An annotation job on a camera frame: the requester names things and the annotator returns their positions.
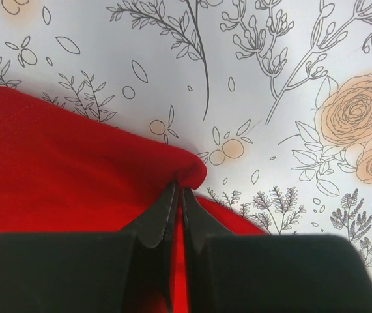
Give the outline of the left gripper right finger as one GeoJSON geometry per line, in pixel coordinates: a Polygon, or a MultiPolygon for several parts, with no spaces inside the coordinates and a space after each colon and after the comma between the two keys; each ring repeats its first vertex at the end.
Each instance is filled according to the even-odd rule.
{"type": "Polygon", "coordinates": [[[372,282],[335,235],[238,235],[182,192],[191,312],[372,312],[372,282]]]}

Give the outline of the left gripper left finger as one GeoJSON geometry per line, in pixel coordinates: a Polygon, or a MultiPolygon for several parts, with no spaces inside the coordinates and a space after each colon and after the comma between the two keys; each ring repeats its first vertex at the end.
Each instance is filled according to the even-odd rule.
{"type": "Polygon", "coordinates": [[[119,231],[0,233],[0,312],[172,312],[179,191],[119,231]]]}

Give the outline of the red t shirt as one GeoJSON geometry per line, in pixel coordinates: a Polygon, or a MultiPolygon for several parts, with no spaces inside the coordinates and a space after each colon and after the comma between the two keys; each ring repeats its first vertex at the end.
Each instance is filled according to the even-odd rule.
{"type": "MultiPolygon", "coordinates": [[[[119,231],[176,182],[172,312],[191,312],[182,192],[193,192],[206,175],[203,162],[183,149],[0,87],[0,233],[119,231]]],[[[197,201],[233,233],[260,234],[220,205],[197,201]]]]}

